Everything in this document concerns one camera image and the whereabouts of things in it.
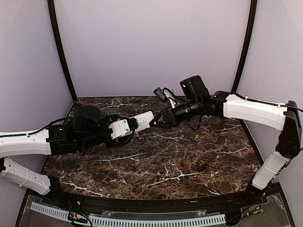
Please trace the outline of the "white remote control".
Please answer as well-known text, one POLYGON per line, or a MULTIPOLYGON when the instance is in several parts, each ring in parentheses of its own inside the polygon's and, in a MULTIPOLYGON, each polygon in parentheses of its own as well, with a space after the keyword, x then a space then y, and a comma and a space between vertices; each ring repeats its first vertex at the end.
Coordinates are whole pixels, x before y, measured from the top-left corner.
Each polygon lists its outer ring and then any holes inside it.
POLYGON ((137 125, 137 128, 134 130, 134 132, 140 132, 150 128, 150 122, 154 119, 154 115, 152 111, 147 111, 142 114, 133 116, 131 119, 134 119, 137 125))

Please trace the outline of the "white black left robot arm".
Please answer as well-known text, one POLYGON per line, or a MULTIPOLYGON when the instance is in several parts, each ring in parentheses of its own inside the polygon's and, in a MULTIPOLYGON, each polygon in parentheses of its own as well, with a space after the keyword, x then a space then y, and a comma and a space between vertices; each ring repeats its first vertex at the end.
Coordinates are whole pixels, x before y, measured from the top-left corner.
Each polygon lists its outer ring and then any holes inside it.
POLYGON ((107 148, 126 145, 139 128, 139 120, 117 114, 101 117, 94 106, 77 108, 71 118, 52 121, 36 130, 0 134, 0 177, 47 195, 56 206, 63 206, 67 196, 57 179, 41 175, 11 159, 29 154, 65 155, 104 143, 107 148))

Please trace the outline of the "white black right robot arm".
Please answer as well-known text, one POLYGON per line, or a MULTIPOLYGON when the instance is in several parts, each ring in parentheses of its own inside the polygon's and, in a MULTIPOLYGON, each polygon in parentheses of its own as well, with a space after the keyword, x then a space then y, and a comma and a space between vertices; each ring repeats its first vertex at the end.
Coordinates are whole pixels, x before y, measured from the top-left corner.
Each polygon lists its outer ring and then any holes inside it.
POLYGON ((280 132, 277 145, 254 174, 242 202, 252 205, 273 178, 302 151, 300 109, 296 102, 274 103, 241 96, 236 92, 217 91, 210 94, 199 75, 180 82, 185 99, 177 106, 160 111, 151 127, 170 129, 195 116, 237 119, 264 125, 280 132))

